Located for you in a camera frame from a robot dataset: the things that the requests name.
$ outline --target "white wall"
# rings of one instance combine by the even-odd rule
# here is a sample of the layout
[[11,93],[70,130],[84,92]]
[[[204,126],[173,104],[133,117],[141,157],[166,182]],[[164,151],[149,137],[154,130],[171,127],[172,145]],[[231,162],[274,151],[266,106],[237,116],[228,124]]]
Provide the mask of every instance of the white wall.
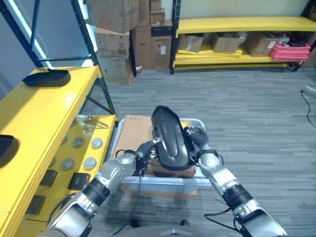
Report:
[[172,0],[161,0],[161,7],[166,11],[166,20],[172,19]]
[[[298,16],[309,0],[182,0],[180,18],[216,16]],[[172,0],[162,0],[166,20],[172,17]]]

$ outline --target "black power cord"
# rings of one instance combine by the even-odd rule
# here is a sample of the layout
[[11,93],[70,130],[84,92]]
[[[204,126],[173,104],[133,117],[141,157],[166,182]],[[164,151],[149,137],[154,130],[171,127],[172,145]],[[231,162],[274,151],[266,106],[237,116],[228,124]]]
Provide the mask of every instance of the black power cord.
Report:
[[125,151],[126,151],[126,150],[124,150],[124,149],[117,150],[117,152],[115,152],[115,157],[118,156],[119,152],[125,152]]
[[228,229],[231,229],[231,230],[234,230],[234,231],[240,233],[240,231],[239,231],[239,230],[237,229],[237,227],[236,227],[236,218],[234,218],[234,221],[233,221],[234,228],[233,228],[233,227],[230,227],[230,226],[227,226],[227,225],[225,225],[225,224],[223,224],[223,223],[220,223],[220,222],[218,222],[218,221],[215,221],[215,220],[209,218],[209,216],[219,216],[219,215],[223,215],[223,214],[229,212],[230,210],[231,210],[230,208],[227,208],[226,210],[220,211],[220,212],[217,212],[217,213],[204,214],[204,217],[205,217],[207,220],[211,221],[211,222],[214,222],[214,223],[216,223],[216,224],[218,224],[218,225],[220,225],[220,226],[223,226],[223,227],[225,227],[225,228],[228,228]]
[[48,216],[48,219],[47,219],[47,223],[46,223],[46,226],[48,226],[54,212],[57,210],[57,208],[64,203],[64,201],[67,199],[67,198],[70,198],[72,197],[73,195],[75,195],[76,193],[72,193],[72,194],[68,194],[66,195],[63,199],[61,199],[52,209],[52,211],[50,212],[49,216]]
[[136,210],[139,197],[140,197],[140,187],[141,187],[141,183],[142,183],[142,182],[141,182],[141,181],[142,181],[141,178],[142,178],[142,176],[144,177],[144,172],[145,172],[144,169],[141,169],[141,170],[139,171],[138,193],[137,193],[137,198],[136,198],[136,201],[135,201],[135,204],[134,204],[134,207],[133,207],[132,212],[130,213],[130,215],[129,215],[128,219],[125,221],[125,223],[121,226],[121,228],[119,228],[117,231],[115,231],[113,234],[111,234],[110,237],[112,237],[112,236],[118,234],[118,233],[119,233],[121,230],[123,230],[124,227],[131,221],[131,219],[132,219],[132,217],[133,217],[133,215],[134,215],[134,212],[135,212],[135,210]]
[[311,107],[310,107],[310,104],[308,103],[308,101],[307,101],[307,99],[305,98],[305,96],[304,96],[303,93],[304,93],[304,91],[301,90],[301,95],[302,95],[303,99],[305,100],[305,102],[306,102],[306,104],[307,104],[307,106],[308,106],[308,113],[306,114],[307,120],[308,120],[308,122],[310,122],[310,124],[311,124],[314,128],[316,128],[316,126],[312,123],[312,121],[311,121],[310,118],[309,118],[309,114],[310,114],[310,112],[311,112]]

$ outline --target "white plastic bin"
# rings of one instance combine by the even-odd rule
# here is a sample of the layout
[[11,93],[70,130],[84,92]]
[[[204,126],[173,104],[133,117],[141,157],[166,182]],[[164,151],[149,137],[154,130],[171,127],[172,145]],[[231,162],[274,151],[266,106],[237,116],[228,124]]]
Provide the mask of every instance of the white plastic bin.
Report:
[[[192,126],[201,126],[205,128],[205,125],[201,120],[195,118],[181,119],[190,120]],[[112,156],[114,148],[118,142],[119,134],[123,124],[124,119],[122,119],[118,124],[118,132],[113,142],[110,157]],[[122,181],[122,184],[124,184],[130,191],[137,191],[139,186],[139,177],[127,177]],[[145,174],[145,177],[142,179],[141,190],[151,192],[190,194],[201,186],[209,187],[211,186],[211,183],[203,176],[200,168],[196,167],[196,172],[193,178],[164,178]]]

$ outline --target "pink plastic basket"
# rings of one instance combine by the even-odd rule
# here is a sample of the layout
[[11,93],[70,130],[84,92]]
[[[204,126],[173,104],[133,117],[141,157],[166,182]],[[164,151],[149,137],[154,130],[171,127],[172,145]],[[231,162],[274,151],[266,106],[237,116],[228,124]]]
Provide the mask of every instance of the pink plastic basket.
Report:
[[290,57],[290,56],[277,56],[277,55],[270,55],[270,57],[273,59],[273,60],[276,60],[276,61],[283,61],[283,62],[300,62],[300,61],[306,61],[308,59],[308,56],[306,57]]
[[276,52],[297,52],[297,51],[304,51],[304,52],[309,52],[311,47],[308,44],[304,43],[304,47],[283,47],[280,45],[275,44],[273,47],[273,50]]
[[270,57],[276,57],[276,56],[281,56],[281,57],[308,57],[310,54],[309,51],[275,51],[274,49],[270,53]]

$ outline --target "black metal shelf frame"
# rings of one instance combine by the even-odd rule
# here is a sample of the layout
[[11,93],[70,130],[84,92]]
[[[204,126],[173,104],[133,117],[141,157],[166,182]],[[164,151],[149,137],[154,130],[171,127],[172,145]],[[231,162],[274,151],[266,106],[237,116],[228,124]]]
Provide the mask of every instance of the black metal shelf frame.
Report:
[[[70,0],[70,3],[71,3],[71,6],[74,10],[75,17],[77,19],[77,22],[78,22],[78,25],[79,25],[79,28],[80,28],[80,31],[81,31],[82,37],[84,39],[85,46],[87,47],[89,55],[77,56],[77,57],[66,57],[66,58],[38,58],[38,56],[36,55],[35,50],[34,50],[34,42],[35,42],[35,37],[36,37],[36,29],[37,29],[38,15],[39,15],[39,9],[40,9],[40,0],[35,0],[35,3],[34,3],[32,34],[31,34],[30,42],[28,42],[28,40],[25,37],[25,35],[23,34],[22,30],[20,29],[20,27],[18,26],[18,24],[14,20],[14,17],[10,13],[4,0],[0,0],[0,11],[1,11],[4,19],[6,20],[9,27],[11,28],[11,30],[13,31],[13,33],[15,34],[17,39],[19,40],[19,42],[22,45],[22,47],[24,48],[24,50],[26,51],[27,55],[29,56],[29,58],[32,60],[32,62],[34,63],[34,65],[37,68],[44,67],[42,62],[47,62],[47,61],[75,61],[75,60],[85,60],[85,59],[91,59],[94,66],[99,65],[99,61],[98,61],[98,58],[96,56],[96,53],[94,52],[93,44],[92,44],[91,38],[89,36],[88,29],[86,27],[85,20],[83,18],[82,12],[81,12],[79,2],[78,2],[78,0]],[[131,45],[130,45],[130,52],[132,55],[131,64],[133,67],[134,76],[136,76],[135,58],[134,58],[132,41],[131,41]],[[111,115],[116,115],[112,101],[111,101],[111,97],[109,95],[108,88],[106,86],[106,82],[104,80],[103,72],[102,72],[102,70],[100,70],[100,71],[101,71],[102,77],[97,78],[97,80],[100,83],[100,86],[102,88],[102,91],[104,93],[104,96],[106,98],[106,101],[108,103],[109,108],[105,107],[104,105],[102,105],[101,103],[96,101],[95,99],[91,98],[90,95],[87,95],[86,99],[91,101],[92,103],[96,104],[97,106],[101,107],[103,110],[109,112]]]

